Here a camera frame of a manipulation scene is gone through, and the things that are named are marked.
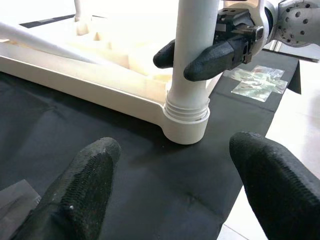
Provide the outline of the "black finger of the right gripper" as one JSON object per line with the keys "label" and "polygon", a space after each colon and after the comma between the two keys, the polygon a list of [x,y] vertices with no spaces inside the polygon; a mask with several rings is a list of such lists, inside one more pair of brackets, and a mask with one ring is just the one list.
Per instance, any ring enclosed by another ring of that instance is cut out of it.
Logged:
{"label": "black finger of the right gripper", "polygon": [[172,68],[174,65],[175,43],[173,39],[161,48],[153,57],[153,63],[157,68]]}
{"label": "black finger of the right gripper", "polygon": [[185,67],[183,76],[191,82],[209,80],[245,63],[249,49],[250,43],[246,38],[231,38],[215,43]]}

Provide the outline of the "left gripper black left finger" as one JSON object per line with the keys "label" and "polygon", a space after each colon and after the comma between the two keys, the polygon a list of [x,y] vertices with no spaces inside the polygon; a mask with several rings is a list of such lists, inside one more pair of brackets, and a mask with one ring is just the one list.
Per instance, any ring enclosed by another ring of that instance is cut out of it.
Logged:
{"label": "left gripper black left finger", "polygon": [[14,240],[97,240],[121,147],[111,137],[87,145],[48,187]]}

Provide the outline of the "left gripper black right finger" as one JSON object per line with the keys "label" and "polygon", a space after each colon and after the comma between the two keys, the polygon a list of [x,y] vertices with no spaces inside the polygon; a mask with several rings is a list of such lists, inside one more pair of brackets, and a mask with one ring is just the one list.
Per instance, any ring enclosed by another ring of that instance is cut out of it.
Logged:
{"label": "left gripper black right finger", "polygon": [[269,240],[320,238],[320,180],[298,158],[253,132],[235,133],[229,152]]}

